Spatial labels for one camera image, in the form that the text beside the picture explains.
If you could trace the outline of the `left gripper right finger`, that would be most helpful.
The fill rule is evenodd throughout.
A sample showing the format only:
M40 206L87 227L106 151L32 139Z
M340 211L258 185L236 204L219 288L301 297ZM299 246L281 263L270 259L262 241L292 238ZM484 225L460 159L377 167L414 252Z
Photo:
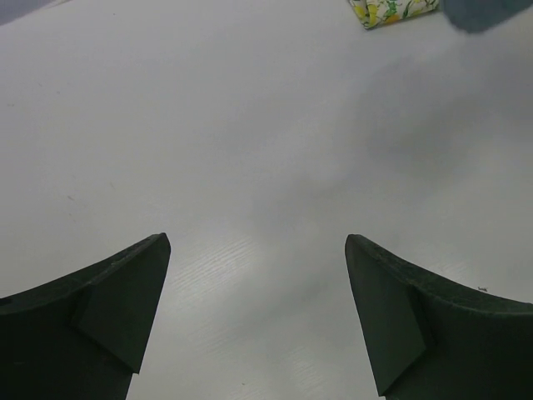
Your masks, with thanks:
M376 390L387 399L529 399L532 306L466 287L361 235L345 244Z

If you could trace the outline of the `light blue denim skirt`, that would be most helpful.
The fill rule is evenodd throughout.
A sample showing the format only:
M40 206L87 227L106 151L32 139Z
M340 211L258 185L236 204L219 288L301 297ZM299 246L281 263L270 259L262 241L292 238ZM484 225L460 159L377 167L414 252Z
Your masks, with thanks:
M440 9L461 32L483 33L532 7L532 0L442 0Z

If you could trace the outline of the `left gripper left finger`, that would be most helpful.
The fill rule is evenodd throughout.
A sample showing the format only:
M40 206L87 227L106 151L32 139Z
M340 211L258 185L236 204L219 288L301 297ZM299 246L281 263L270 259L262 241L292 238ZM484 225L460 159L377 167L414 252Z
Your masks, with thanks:
M3 399L124 399L140 372L170 261L153 234L1 300Z

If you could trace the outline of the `lemon print skirt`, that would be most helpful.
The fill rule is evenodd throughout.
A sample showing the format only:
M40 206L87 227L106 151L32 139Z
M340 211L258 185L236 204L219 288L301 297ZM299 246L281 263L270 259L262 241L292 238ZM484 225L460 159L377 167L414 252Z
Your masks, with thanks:
M366 30L432 13L440 6L439 0L348 0L347 2Z

